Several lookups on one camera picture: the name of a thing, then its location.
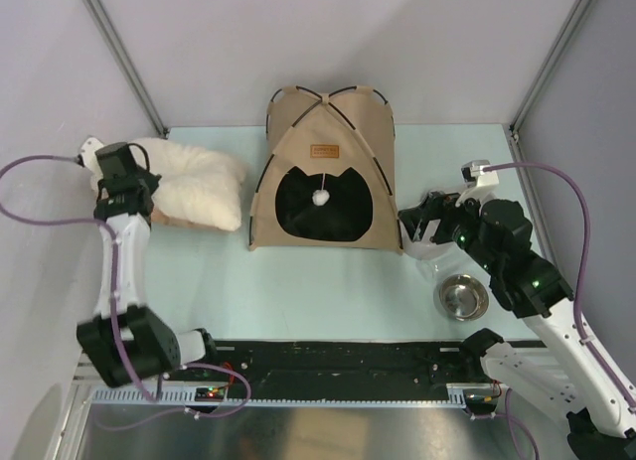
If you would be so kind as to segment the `clear plastic water bottle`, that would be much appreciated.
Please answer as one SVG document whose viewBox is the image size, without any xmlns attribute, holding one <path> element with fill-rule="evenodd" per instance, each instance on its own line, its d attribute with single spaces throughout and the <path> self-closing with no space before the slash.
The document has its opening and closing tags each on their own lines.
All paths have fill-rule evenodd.
<svg viewBox="0 0 636 460">
<path fill-rule="evenodd" d="M 432 260 L 422 260 L 418 265 L 422 278 L 428 283 L 434 283 L 438 278 L 438 264 Z"/>
</svg>

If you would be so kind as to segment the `white fluffy cushion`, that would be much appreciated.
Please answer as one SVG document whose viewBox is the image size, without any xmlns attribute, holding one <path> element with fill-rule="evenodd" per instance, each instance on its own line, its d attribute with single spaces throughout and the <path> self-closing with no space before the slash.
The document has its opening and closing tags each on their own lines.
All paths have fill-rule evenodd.
<svg viewBox="0 0 636 460">
<path fill-rule="evenodd" d="M 158 176 L 152 188 L 153 211 L 149 218 L 135 209 L 118 209 L 109 224 L 123 230 L 130 217 L 149 230 L 161 225 L 236 231 L 241 227 L 240 192 L 247 174 L 239 158 L 199 146 L 182 145 L 160 138 L 137 138 L 131 152 L 142 169 Z"/>
</svg>

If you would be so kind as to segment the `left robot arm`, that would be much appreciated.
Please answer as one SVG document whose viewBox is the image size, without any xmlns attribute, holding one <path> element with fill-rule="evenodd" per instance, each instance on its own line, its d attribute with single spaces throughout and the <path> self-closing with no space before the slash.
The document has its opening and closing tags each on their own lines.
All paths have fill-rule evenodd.
<svg viewBox="0 0 636 460">
<path fill-rule="evenodd" d="M 161 177 L 150 157 L 134 157 L 134 144 L 105 145 L 89 137 L 80 163 L 97 179 L 93 219 L 102 237 L 100 293 L 92 319 L 76 336 L 101 379 L 110 387 L 172 372 L 183 365 L 200 380 L 220 369 L 220 355 L 204 329 L 176 333 L 149 307 L 145 254 L 151 234 L 153 194 Z"/>
</svg>

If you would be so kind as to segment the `stainless steel pet bowl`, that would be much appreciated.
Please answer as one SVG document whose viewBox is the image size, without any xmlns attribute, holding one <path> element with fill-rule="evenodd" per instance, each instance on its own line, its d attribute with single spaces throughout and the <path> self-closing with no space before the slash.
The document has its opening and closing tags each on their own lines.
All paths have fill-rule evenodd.
<svg viewBox="0 0 636 460">
<path fill-rule="evenodd" d="M 485 286 L 468 274 L 454 274 L 437 288 L 438 301 L 443 312 L 456 321 L 474 321 L 488 310 L 489 295 Z"/>
</svg>

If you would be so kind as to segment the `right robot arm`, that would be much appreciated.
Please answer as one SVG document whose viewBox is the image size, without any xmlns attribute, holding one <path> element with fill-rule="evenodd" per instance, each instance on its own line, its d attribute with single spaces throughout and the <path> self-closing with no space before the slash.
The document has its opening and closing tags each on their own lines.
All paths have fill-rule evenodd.
<svg viewBox="0 0 636 460">
<path fill-rule="evenodd" d="M 635 456 L 635 389 L 619 372 L 625 392 L 605 366 L 608 353 L 584 341 L 574 316 L 574 293 L 556 267 L 531 248 L 532 223 L 517 202 L 462 201 L 459 194 L 430 193 L 398 218 L 412 241 L 453 242 L 489 275 L 500 306 L 539 336 L 564 375 L 559 378 L 519 355 L 504 339 L 482 329 L 463 341 L 461 374 L 474 382 L 487 376 L 509 387 L 554 422 L 567 424 L 567 443 L 579 459 Z"/>
</svg>

